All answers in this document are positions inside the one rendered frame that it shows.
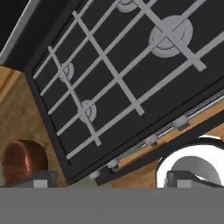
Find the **black hob with grey grates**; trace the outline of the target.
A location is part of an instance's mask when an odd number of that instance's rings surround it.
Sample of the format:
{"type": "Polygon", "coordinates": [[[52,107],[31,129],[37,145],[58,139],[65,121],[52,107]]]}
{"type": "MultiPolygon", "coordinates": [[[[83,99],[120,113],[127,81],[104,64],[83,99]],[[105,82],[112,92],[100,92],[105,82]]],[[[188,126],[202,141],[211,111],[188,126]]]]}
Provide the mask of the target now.
{"type": "Polygon", "coordinates": [[[22,72],[68,183],[224,92],[224,0],[0,0],[0,65],[22,72]]]}

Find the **white round thing black rim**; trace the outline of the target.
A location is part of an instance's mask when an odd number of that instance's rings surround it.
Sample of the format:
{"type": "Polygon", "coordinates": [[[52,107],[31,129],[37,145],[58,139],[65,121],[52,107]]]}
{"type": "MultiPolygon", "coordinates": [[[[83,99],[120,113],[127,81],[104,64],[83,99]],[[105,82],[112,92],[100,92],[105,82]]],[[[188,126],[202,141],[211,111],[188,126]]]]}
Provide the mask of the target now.
{"type": "Polygon", "coordinates": [[[224,186],[224,142],[211,136],[201,136],[159,160],[155,183],[165,186],[169,171],[189,171],[200,180],[224,186]]]}

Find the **grey hob knob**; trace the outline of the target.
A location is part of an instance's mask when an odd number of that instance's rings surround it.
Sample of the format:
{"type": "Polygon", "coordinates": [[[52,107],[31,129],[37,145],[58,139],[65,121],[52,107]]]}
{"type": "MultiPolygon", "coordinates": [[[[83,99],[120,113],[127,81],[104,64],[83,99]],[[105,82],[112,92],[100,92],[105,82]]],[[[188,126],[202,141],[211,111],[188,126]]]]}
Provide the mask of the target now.
{"type": "Polygon", "coordinates": [[[89,176],[90,179],[96,179],[96,178],[98,178],[101,174],[102,174],[102,173],[101,173],[99,170],[97,170],[97,171],[94,171],[94,172],[90,173],[88,176],[89,176]]]}
{"type": "Polygon", "coordinates": [[[110,170],[116,170],[116,169],[118,169],[119,168],[119,160],[117,158],[112,159],[111,161],[109,161],[107,163],[107,167],[110,170]]]}
{"type": "Polygon", "coordinates": [[[153,134],[148,136],[144,141],[147,145],[156,146],[158,144],[157,140],[158,140],[158,136],[153,134]]]}
{"type": "Polygon", "coordinates": [[[189,126],[188,117],[186,115],[178,117],[172,122],[172,126],[178,130],[185,129],[186,127],[189,126]]]}

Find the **copper brown round object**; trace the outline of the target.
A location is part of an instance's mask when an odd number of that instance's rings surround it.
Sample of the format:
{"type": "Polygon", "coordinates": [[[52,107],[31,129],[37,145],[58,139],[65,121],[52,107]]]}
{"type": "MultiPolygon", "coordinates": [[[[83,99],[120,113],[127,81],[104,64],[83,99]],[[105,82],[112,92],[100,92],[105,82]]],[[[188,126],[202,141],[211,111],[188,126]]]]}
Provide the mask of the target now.
{"type": "Polygon", "coordinates": [[[47,170],[46,150],[39,143],[31,140],[13,140],[3,151],[2,173],[6,186],[47,170]]]}

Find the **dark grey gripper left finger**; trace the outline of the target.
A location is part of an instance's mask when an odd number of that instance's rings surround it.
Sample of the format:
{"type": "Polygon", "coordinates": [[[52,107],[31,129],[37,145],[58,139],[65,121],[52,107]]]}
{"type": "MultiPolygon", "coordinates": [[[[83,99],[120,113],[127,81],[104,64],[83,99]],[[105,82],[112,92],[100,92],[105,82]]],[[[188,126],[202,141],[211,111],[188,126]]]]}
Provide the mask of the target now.
{"type": "Polygon", "coordinates": [[[6,185],[6,187],[16,188],[53,188],[57,186],[56,171],[41,171],[17,183],[6,185]]]}

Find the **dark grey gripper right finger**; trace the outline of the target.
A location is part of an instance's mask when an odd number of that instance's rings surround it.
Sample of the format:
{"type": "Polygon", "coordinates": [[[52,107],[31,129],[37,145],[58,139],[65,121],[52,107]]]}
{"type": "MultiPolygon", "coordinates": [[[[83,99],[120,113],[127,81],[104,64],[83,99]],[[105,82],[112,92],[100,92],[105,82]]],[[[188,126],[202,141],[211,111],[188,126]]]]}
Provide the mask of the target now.
{"type": "Polygon", "coordinates": [[[169,188],[222,188],[222,185],[200,179],[190,171],[168,171],[164,187],[169,188]]]}

